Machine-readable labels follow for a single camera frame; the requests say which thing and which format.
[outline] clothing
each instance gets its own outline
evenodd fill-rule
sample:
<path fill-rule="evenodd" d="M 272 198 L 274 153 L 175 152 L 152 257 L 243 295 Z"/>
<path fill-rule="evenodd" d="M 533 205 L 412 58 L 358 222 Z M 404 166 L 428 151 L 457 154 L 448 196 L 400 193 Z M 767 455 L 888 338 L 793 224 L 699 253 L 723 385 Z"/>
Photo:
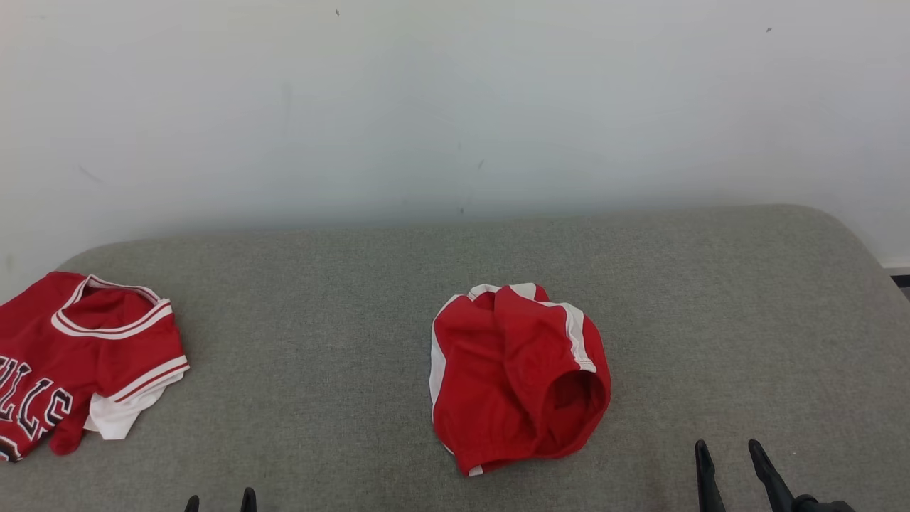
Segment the clothing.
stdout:
<path fill-rule="evenodd" d="M 597 328 L 532 283 L 453 296 L 430 359 L 433 428 L 465 476 L 578 451 L 610 402 Z"/>
<path fill-rule="evenodd" d="M 123 439 L 189 368 L 170 301 L 142 286 L 51 272 L 0 306 L 0 460 L 53 431 L 58 455 L 83 428 Z"/>

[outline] gray fabric surface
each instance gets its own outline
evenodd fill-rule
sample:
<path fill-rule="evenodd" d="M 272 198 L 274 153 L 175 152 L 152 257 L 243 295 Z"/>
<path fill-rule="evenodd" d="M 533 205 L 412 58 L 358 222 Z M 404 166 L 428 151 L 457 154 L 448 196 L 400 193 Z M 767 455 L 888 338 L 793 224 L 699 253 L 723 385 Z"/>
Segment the gray fabric surface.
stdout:
<path fill-rule="evenodd" d="M 0 466 L 3 510 L 768 510 L 746 442 L 797 493 L 910 503 L 910 302 L 799 207 L 138 241 L 63 267 L 173 300 L 192 369 L 125 441 Z M 430 423 L 430 321 L 537 282 L 599 327 L 613 378 L 580 453 L 464 478 Z"/>

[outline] black lettering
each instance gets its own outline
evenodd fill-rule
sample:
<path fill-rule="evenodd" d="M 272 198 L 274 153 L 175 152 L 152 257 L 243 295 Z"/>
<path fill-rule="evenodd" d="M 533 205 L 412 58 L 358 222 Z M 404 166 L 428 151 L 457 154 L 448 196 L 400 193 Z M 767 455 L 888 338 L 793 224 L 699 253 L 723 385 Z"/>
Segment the black lettering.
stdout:
<path fill-rule="evenodd" d="M 0 460 L 19 462 L 21 459 L 22 455 L 19 454 L 19 445 L 14 443 L 12 439 L 0 435 Z"/>
<path fill-rule="evenodd" d="M 0 391 L 3 391 L 6 381 L 9 380 L 9 375 L 17 364 L 19 364 L 17 360 L 13 359 L 10 361 L 8 357 L 0 355 Z"/>
<path fill-rule="evenodd" d="M 35 417 L 28 417 L 28 408 L 32 405 L 32 401 L 35 400 L 35 397 L 41 394 L 42 391 L 47 389 L 53 384 L 54 381 L 43 378 L 35 383 L 32 386 L 32 389 L 25 396 L 25 400 L 22 405 L 19 407 L 19 416 L 18 424 L 25 430 L 25 433 L 28 435 L 28 438 L 34 441 L 38 436 L 41 435 L 45 429 L 41 428 L 41 420 Z"/>
<path fill-rule="evenodd" d="M 7 368 L 12 368 L 11 364 L 16 363 L 17 361 L 15 359 L 10 359 L 10 364 L 7 365 Z M 25 362 L 20 363 L 19 367 L 16 368 L 16 376 L 15 380 L 13 381 L 13 385 L 10 386 L 9 391 L 7 391 L 2 398 L 0 398 L 0 421 L 13 421 L 13 411 L 15 410 L 15 404 L 7 405 L 6 403 L 9 402 L 9 399 L 12 398 L 15 394 L 15 389 L 19 385 L 19 381 L 22 380 L 23 375 L 28 374 L 31 371 L 32 367 Z"/>
<path fill-rule="evenodd" d="M 45 411 L 45 420 L 48 425 L 56 426 L 64 416 L 69 414 L 70 407 L 73 405 L 73 396 L 67 393 L 63 388 L 56 388 L 51 396 L 51 403 L 47 405 Z"/>

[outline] neckline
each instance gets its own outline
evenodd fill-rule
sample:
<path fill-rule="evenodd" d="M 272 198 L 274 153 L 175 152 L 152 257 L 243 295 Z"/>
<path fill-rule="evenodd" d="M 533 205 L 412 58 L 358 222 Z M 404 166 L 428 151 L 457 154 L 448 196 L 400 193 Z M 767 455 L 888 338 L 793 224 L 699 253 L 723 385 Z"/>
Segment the neckline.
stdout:
<path fill-rule="evenodd" d="M 79 325 L 76 322 L 73 322 L 73 320 L 68 318 L 64 312 L 66 308 L 72 306 L 82 299 L 82 296 L 85 294 L 86 287 L 118 288 L 121 290 L 130 290 L 132 292 L 138 293 L 141 297 L 151 302 L 152 308 L 148 310 L 148 312 L 144 314 L 142 318 L 128 325 L 108 329 L 89 329 L 87 327 Z M 100 279 L 94 274 L 90 274 L 84 281 L 79 284 L 79 286 L 76 286 L 76 289 L 69 297 L 69 300 L 67 300 L 66 303 L 54 313 L 54 315 L 51 317 L 51 323 L 58 331 L 70 336 L 93 336 L 96 338 L 103 338 L 108 340 L 121 340 L 143 332 L 145 329 L 148 329 L 162 318 L 170 315 L 172 312 L 173 310 L 171 309 L 169 299 L 162 299 L 161 297 L 158 297 L 157 294 L 145 286 L 128 286 L 125 284 L 117 284 L 115 282 L 109 282 Z"/>

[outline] white wall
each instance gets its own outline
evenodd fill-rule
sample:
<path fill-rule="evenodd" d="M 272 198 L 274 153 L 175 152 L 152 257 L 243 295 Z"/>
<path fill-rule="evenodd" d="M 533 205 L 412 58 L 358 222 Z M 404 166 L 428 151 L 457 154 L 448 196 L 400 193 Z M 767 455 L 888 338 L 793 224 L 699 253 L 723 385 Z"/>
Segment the white wall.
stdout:
<path fill-rule="evenodd" d="M 110 241 L 664 204 L 812 205 L 910 266 L 908 22 L 898 0 L 5 0 L 0 301 Z"/>

